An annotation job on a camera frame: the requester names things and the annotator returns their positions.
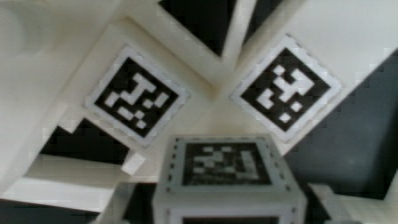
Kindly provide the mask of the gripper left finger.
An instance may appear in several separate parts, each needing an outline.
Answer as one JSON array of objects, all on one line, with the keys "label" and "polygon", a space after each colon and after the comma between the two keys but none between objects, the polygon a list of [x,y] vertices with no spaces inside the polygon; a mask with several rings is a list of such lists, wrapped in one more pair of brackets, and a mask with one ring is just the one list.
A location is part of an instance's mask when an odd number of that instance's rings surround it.
[{"label": "gripper left finger", "polygon": [[154,183],[122,182],[113,190],[93,224],[154,224],[152,195]]}]

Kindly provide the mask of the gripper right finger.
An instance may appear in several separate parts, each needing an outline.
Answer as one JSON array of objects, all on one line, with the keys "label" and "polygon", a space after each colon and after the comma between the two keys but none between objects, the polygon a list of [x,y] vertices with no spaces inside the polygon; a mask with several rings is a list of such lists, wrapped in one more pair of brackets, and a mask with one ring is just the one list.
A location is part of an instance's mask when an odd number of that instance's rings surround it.
[{"label": "gripper right finger", "polygon": [[342,196],[323,184],[308,185],[330,219],[324,224],[398,224],[398,190],[388,188],[381,200]]}]

